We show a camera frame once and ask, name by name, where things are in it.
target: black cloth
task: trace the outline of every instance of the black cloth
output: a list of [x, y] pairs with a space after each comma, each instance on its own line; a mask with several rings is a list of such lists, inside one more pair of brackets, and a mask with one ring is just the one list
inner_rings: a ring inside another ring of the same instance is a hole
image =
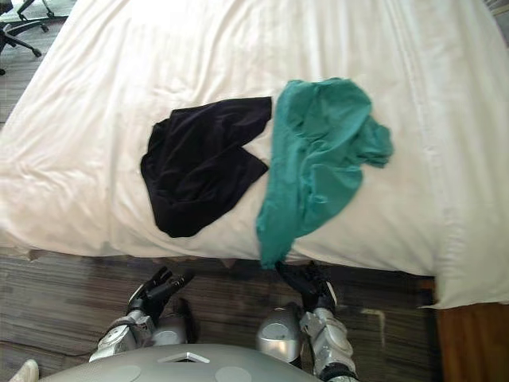
[[193, 236], [235, 206], [267, 171], [242, 145], [271, 112], [270, 97], [227, 99], [174, 110], [154, 125], [141, 168], [159, 229]]

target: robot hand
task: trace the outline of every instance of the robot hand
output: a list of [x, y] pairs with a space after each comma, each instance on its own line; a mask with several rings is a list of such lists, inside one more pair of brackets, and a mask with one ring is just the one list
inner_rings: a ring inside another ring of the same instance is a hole
[[337, 298], [324, 272], [312, 261], [305, 266], [289, 266], [277, 263], [276, 270], [294, 290], [302, 296], [302, 305], [307, 312], [325, 308], [334, 312]]
[[170, 280], [172, 272], [162, 267], [156, 274], [133, 293], [127, 306], [127, 314], [133, 310], [140, 310], [152, 318], [157, 325], [170, 297], [185, 287], [193, 278], [193, 271], [186, 271], [182, 276]]

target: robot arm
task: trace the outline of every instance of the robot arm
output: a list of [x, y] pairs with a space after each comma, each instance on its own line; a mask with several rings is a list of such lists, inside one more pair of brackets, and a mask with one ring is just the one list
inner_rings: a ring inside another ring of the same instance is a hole
[[[163, 267], [134, 292], [129, 300], [126, 316], [110, 324], [106, 335], [99, 340], [97, 350], [91, 355], [90, 362], [135, 350], [152, 342], [158, 345], [157, 339], [163, 334], [159, 333], [161, 331], [157, 328], [159, 317], [171, 296], [193, 279], [194, 272], [186, 271], [175, 279], [170, 279], [171, 277], [172, 272]], [[174, 340], [175, 343], [185, 341], [185, 333], [178, 335], [179, 332], [181, 330], [178, 329], [172, 332], [172, 338], [179, 337]]]
[[334, 317], [337, 299], [331, 283], [313, 262], [305, 267], [276, 265], [281, 277], [302, 296], [300, 327], [309, 336], [314, 374], [328, 382], [356, 382], [353, 349], [346, 327]]

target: bed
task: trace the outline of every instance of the bed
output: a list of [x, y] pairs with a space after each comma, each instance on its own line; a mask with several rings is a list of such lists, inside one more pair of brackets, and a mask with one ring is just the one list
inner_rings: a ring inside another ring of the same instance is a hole
[[[394, 155], [288, 259], [437, 278], [436, 307], [509, 301], [509, 58], [479, 0], [79, 0], [2, 132], [2, 242], [74, 255], [258, 259], [267, 174], [190, 238], [140, 159], [172, 109], [347, 77]], [[246, 149], [270, 163], [269, 123]]]

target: office chair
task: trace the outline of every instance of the office chair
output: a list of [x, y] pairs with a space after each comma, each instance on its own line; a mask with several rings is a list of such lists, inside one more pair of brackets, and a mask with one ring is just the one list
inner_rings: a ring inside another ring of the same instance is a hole
[[[29, 5], [30, 5], [30, 4], [32, 4], [32, 2], [33, 1], [29, 0], [25, 4], [29, 3]], [[26, 9], [25, 4], [23, 4], [23, 6], [21, 6], [20, 10]], [[4, 14], [6, 12], [9, 12], [12, 9], [13, 9], [13, 3], [11, 0], [0, 0], [0, 15]], [[30, 22], [26, 22], [24, 24], [21, 24], [21, 25], [15, 26], [15, 27], [11, 27], [10, 24], [4, 23], [2, 28], [0, 28], [0, 53], [3, 51], [4, 47], [7, 44], [9, 44], [11, 46], [16, 46], [16, 45], [24, 46], [25, 48], [30, 49], [35, 57], [42, 56], [42, 53], [39, 49], [36, 49], [32, 45], [27, 44], [26, 42], [16, 38], [16, 36], [19, 33], [25, 32], [28, 29], [32, 29], [32, 28], [35, 28], [38, 26], [41, 27], [43, 32], [48, 32], [48, 30], [49, 30], [48, 27], [40, 21], [30, 21]], [[4, 69], [0, 68], [0, 76], [3, 76], [4, 74], [6, 74], [6, 71]]]
[[[25, 0], [23, 2], [23, 5], [19, 7], [19, 10], [17, 10], [17, 15], [19, 18], [23, 21], [28, 21], [29, 19], [26, 18], [26, 16], [23, 14], [23, 11], [26, 10], [29, 6], [31, 6], [35, 2], [35, 0]], [[42, 3], [45, 5], [46, 8], [46, 14], [48, 15], [48, 18], [54, 18], [55, 14], [49, 9], [48, 3], [46, 0], [42, 0]]]

